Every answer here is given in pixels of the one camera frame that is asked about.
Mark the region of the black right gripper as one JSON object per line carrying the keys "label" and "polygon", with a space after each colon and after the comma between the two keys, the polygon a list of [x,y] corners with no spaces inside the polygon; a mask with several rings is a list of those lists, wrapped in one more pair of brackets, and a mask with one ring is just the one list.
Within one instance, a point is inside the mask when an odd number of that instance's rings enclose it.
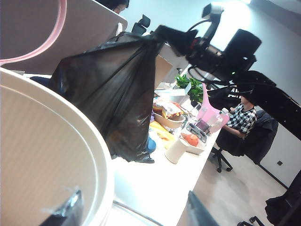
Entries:
{"label": "black right gripper", "polygon": [[198,68],[216,68],[224,59],[224,54],[216,47],[196,37],[198,31],[179,31],[160,25],[152,36],[160,42],[167,42],[178,57],[186,56],[188,62]]}

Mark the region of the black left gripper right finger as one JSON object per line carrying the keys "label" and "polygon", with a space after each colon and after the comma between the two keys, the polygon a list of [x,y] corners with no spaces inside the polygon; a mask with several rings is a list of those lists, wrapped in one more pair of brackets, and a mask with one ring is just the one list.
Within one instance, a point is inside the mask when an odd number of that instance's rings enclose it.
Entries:
{"label": "black left gripper right finger", "polygon": [[187,225],[188,226],[218,226],[206,207],[198,197],[189,191],[187,199]]}

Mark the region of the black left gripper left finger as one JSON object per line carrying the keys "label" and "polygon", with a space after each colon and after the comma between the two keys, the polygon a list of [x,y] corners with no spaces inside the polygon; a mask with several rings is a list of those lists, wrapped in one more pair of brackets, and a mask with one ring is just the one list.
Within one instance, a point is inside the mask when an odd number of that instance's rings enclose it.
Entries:
{"label": "black left gripper left finger", "polygon": [[61,206],[59,206],[42,226],[80,226],[83,216],[83,200],[80,189],[76,190]]}

